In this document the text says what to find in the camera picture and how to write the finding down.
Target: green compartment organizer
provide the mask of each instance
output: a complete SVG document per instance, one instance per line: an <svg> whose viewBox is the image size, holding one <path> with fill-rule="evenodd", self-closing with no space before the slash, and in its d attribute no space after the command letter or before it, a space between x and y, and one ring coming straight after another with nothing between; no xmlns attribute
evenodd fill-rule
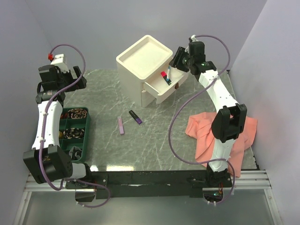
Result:
<svg viewBox="0 0 300 225"><path fill-rule="evenodd" d="M79 147L82 149L81 158L78 160L72 161L73 163L84 163L86 158L86 151L88 145L88 136L90 131L90 114L89 110L86 107L76 107L85 109L88 113L84 119L61 119L60 120L60 131L64 132L67 128L84 128L84 138L74 138L74 139L60 139L60 148L68 155L69 151L73 146ZM65 114L68 110L74 108L63 108L62 113Z"/></svg>

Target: pink cloth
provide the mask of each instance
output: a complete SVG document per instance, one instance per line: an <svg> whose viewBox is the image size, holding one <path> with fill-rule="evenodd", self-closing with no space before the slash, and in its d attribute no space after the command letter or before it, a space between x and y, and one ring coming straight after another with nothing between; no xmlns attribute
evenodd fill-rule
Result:
<svg viewBox="0 0 300 225"><path fill-rule="evenodd" d="M196 155L197 162L210 160L215 145L215 137L211 131L216 112L203 112L201 114L190 116L188 119L186 134L197 139ZM244 157L244 151L249 148L254 141L257 127L257 119L246 117L244 131L233 144L229 162L232 163L235 175L240 177L240 170Z"/></svg>

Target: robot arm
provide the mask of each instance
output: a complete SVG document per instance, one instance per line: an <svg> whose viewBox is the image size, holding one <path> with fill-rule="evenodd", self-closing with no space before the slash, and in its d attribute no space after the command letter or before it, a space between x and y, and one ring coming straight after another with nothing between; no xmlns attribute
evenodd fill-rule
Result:
<svg viewBox="0 0 300 225"><path fill-rule="evenodd" d="M196 80L203 86L208 87L214 79L215 83L207 89L217 115L211 125L212 133L215 137L215 145L211 159L228 159L232 146L239 134L243 132L246 120L247 108L240 105L228 92L218 71L211 61L206 61L204 54L204 43L198 41L195 36L190 39L188 47L179 47L170 66L182 70L190 71ZM225 161L210 162L207 170L215 180L221 180L227 172Z"/></svg>
<svg viewBox="0 0 300 225"><path fill-rule="evenodd" d="M55 93L76 80L73 79L71 71L66 65L64 54L56 55L54 59L51 60L50 65L38 69L42 82L38 85L36 97L39 111L37 135L31 151L27 151L23 155L23 160L37 183L45 183L45 179L39 167L38 151L40 148L40 135L42 133L46 105ZM79 77L81 74L79 67L73 67L73 69L76 76ZM74 91L85 87L86 79L81 78L75 86L66 91ZM50 181L63 178L79 179L90 177L90 168L86 164L72 163L69 155L64 153L60 148L59 123L64 100L65 93L62 92L51 102L48 109L43 148L43 166Z"/></svg>

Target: black metal frame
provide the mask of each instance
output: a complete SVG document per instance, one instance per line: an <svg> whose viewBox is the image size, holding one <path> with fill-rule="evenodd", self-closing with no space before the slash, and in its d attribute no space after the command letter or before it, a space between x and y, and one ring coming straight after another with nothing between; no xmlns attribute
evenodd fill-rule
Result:
<svg viewBox="0 0 300 225"><path fill-rule="evenodd" d="M107 186L112 197L190 196L202 198L202 188L209 188L206 170L186 171L123 171L92 172L94 182ZM226 174L223 187L232 186L230 174ZM91 189L77 182L68 182L66 189ZM106 199L107 191L97 189L96 199Z"/></svg>

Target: white wall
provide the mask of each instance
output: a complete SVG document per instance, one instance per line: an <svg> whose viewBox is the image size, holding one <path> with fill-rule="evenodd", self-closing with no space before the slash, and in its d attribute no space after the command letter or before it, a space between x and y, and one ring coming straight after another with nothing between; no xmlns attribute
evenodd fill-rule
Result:
<svg viewBox="0 0 300 225"><path fill-rule="evenodd" d="M266 0L26 0L52 46L67 42L84 54L87 68L116 68L116 56L146 34L173 50L193 34L223 39L234 62ZM218 67L226 52L205 39ZM68 54L73 65L81 60Z"/></svg>
<svg viewBox="0 0 300 225"><path fill-rule="evenodd" d="M48 63L50 45L23 0L1 1L0 21L0 218L9 225L29 173L23 152L35 137L38 68Z"/></svg>
<svg viewBox="0 0 300 225"><path fill-rule="evenodd" d="M300 221L299 27L299 0L268 0L230 72L238 100L258 119L256 159L287 225Z"/></svg>

